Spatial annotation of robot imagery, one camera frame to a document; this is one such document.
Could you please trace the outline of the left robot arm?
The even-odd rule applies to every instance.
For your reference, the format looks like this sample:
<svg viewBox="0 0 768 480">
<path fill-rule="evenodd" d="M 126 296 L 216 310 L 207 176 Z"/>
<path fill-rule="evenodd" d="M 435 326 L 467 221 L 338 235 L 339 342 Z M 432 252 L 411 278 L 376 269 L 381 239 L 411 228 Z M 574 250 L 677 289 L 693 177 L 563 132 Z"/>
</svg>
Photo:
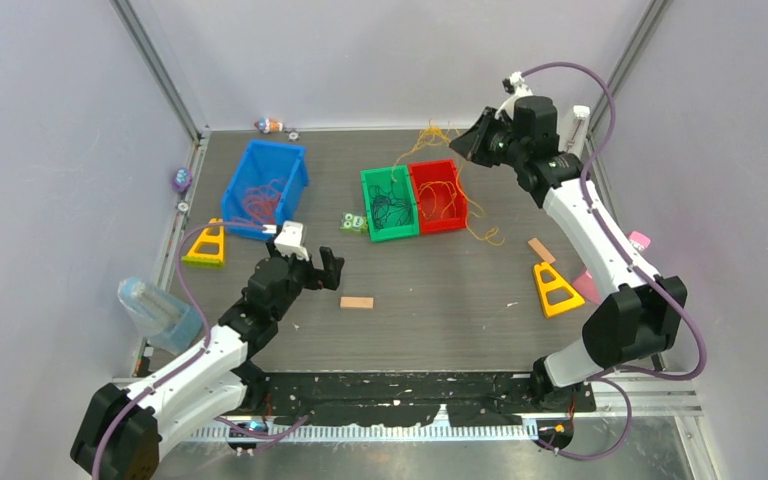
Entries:
<svg viewBox="0 0 768 480">
<path fill-rule="evenodd" d="M 252 358 L 277 334 L 303 290 L 340 286 L 345 265 L 325 246 L 321 267 L 282 254 L 275 241 L 240 298 L 204 340 L 164 368 L 125 387 L 108 383 L 91 397 L 70 457 L 94 479 L 149 479 L 163 458 L 210 420 L 258 412 L 269 390 Z"/>
</svg>

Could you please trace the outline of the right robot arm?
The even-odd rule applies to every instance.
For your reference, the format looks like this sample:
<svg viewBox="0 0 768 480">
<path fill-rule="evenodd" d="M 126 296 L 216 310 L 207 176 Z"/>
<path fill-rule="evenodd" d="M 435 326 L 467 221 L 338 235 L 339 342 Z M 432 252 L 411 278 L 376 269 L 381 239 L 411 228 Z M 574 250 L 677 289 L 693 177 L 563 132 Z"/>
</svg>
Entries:
<svg viewBox="0 0 768 480">
<path fill-rule="evenodd" d="M 672 348 L 687 298 L 683 281 L 662 276 L 603 212 L 579 157 L 560 150 L 557 123 L 550 98 L 526 96 L 507 110 L 485 108 L 450 143 L 471 163 L 514 170 L 518 185 L 568 237 L 602 297 L 578 340 L 533 364 L 529 398 L 549 411 L 570 398 L 571 387 Z"/>
</svg>

